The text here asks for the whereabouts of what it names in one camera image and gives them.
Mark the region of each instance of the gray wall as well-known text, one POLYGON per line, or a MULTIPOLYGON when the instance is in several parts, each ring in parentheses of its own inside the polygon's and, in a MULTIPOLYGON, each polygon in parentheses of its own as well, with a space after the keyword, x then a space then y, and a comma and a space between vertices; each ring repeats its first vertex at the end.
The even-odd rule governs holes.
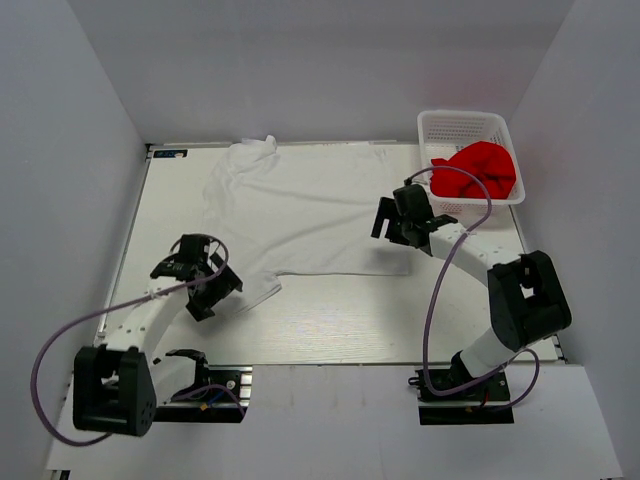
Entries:
POLYGON ((70 0, 147 142, 417 139, 509 118, 573 0, 70 0))
MULTIPOLYGON (((31 365, 55 329, 102 305, 144 145, 64 0, 0 2, 0 66, 0 465, 5 478, 33 479, 51 439, 31 407, 31 365)), ((90 330, 45 360, 54 418, 90 330)))
POLYGON ((550 253, 625 478, 640 479, 640 3, 576 2, 511 123, 529 248, 550 253))

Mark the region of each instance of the laundry basket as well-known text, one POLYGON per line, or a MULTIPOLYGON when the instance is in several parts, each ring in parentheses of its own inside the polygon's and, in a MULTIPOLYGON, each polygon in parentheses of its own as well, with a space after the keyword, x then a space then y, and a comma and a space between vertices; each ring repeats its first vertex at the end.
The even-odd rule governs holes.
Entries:
MULTIPOLYGON (((491 200, 494 211, 502 210, 509 205, 517 205, 524 200, 524 185, 518 160, 511 144, 507 124, 500 115, 455 110, 427 110, 418 115, 418 138, 422 168, 432 166, 432 158, 448 160, 464 147, 481 140, 503 146, 513 160, 516 183, 506 199, 491 200)), ((422 179, 429 184, 432 175, 433 172, 427 172, 422 179)), ((431 193, 430 187, 427 187, 427 194, 431 205, 445 213, 482 214, 487 210, 487 201, 483 198, 440 197, 431 193)))

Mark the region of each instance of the white table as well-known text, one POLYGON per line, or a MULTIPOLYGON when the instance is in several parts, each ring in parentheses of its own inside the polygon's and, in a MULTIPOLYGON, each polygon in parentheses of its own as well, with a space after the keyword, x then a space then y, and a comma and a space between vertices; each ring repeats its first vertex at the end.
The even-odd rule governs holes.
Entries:
MULTIPOLYGON (((289 152, 322 149, 331 155, 350 146, 279 148, 289 152)), ((385 148, 396 161, 401 186, 404 178, 420 168, 418 146, 385 148)), ((224 153, 224 148, 191 148, 185 158, 151 160, 115 302, 139 296, 149 273, 173 242, 183 233, 200 230, 202 190, 212 165, 224 153)), ((522 251, 509 210, 497 214, 479 232, 504 248, 522 251)), ((196 323, 185 310, 167 331, 159 351, 195 348, 219 365, 419 363, 427 303, 442 262, 415 250, 410 260, 411 273, 402 277, 280 277, 281 292, 228 320, 214 317, 196 323)), ((126 314, 109 316, 107 331, 116 328, 126 314)), ((448 362, 488 326, 486 289, 452 268, 432 327, 431 360, 448 362)), ((542 360, 558 358, 550 340, 539 343, 535 350, 542 360)))

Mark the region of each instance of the red cloth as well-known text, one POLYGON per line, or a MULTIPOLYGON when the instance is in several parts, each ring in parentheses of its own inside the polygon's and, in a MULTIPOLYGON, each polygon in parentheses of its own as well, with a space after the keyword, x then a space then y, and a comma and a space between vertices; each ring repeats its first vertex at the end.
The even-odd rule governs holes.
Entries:
MULTIPOLYGON (((477 177, 494 199, 505 199, 516 183, 516 170, 511 155, 500 145, 476 142, 463 148, 449 161, 444 158, 431 160, 434 166, 445 165, 460 168, 477 177)), ((451 170, 434 170, 431 192, 439 197, 485 198, 484 193, 471 178, 451 170)))

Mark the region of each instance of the white cloth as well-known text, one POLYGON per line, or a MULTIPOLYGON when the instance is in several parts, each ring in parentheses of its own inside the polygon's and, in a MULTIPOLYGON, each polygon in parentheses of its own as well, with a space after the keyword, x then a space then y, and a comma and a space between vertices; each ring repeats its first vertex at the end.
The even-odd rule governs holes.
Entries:
POLYGON ((283 274, 404 275, 406 247, 370 237, 381 196, 394 188, 383 148, 340 156, 280 153, 275 139, 229 147, 204 190, 203 230, 230 251, 244 283, 214 307, 229 316, 254 307, 283 274))

